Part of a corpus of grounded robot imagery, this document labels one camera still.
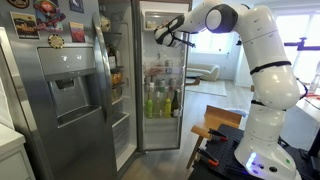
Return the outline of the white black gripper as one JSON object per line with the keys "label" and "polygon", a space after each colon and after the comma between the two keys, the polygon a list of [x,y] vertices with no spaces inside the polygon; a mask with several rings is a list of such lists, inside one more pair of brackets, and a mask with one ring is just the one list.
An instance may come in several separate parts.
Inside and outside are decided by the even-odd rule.
{"label": "white black gripper", "polygon": [[179,28],[184,23],[184,16],[179,15],[163,26],[158,26],[154,30],[155,41],[159,45],[167,47],[178,47],[183,42],[183,33],[179,32]]}

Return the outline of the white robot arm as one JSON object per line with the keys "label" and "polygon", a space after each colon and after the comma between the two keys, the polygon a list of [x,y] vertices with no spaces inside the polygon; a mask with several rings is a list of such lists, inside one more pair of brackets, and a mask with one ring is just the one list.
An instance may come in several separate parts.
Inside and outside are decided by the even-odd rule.
{"label": "white robot arm", "polygon": [[263,180],[301,180],[293,158],[278,144],[286,110],[299,101],[300,91],[271,10],[204,0],[156,27],[154,37],[160,45],[175,47],[183,42],[181,33],[203,30],[238,33],[255,88],[235,158],[250,175]]}

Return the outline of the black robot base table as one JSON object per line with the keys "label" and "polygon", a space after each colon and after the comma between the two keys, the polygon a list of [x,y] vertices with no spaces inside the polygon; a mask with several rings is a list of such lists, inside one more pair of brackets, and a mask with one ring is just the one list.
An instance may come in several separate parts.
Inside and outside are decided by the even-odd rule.
{"label": "black robot base table", "polygon": [[[218,166],[210,166],[204,158],[200,157],[193,164],[193,171],[188,180],[259,180],[245,171],[245,168],[234,157],[234,150],[239,144],[244,131],[227,125],[221,125],[218,132],[226,135],[227,140],[220,137],[206,142],[207,150],[219,161]],[[320,180],[318,159],[312,157],[307,151],[289,145],[282,145],[294,159],[302,180]]]}

